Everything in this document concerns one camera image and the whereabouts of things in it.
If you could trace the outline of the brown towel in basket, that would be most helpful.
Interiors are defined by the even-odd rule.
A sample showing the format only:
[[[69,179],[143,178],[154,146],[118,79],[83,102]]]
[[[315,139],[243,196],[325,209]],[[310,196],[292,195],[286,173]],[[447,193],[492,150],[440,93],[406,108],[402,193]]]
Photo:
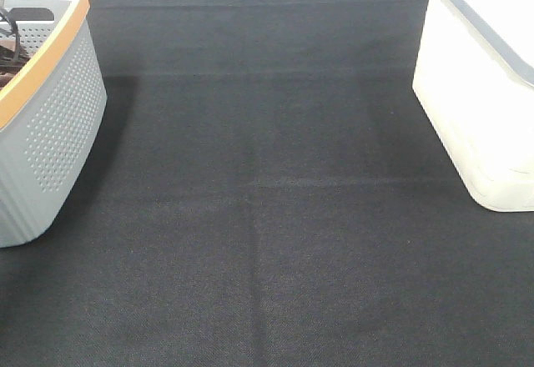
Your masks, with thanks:
[[[22,69],[29,61],[30,57],[24,50],[21,50],[15,57],[16,43],[12,40],[1,41],[1,87],[5,87],[8,82]]]

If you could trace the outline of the black table cloth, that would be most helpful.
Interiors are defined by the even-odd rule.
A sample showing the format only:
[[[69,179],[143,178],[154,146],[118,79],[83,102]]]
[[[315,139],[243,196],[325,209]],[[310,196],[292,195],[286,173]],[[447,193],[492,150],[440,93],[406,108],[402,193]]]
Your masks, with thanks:
[[[108,101],[1,252],[4,366],[530,366],[533,216],[416,99],[428,0],[89,0]]]

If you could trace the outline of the grey perforated laundry basket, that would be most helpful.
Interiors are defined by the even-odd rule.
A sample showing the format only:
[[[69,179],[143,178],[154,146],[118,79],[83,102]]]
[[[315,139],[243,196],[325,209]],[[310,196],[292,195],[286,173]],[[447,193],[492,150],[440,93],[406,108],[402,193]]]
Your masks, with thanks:
[[[1,41],[30,57],[1,87],[1,245],[33,241],[72,190],[107,93],[88,0],[1,0]]]

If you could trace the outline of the white plastic storage bin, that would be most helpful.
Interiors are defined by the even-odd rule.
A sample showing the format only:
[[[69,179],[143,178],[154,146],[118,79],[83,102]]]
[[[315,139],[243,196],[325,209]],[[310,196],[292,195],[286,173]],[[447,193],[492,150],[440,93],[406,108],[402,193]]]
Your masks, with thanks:
[[[469,195],[533,209],[533,0],[428,0],[412,87]]]

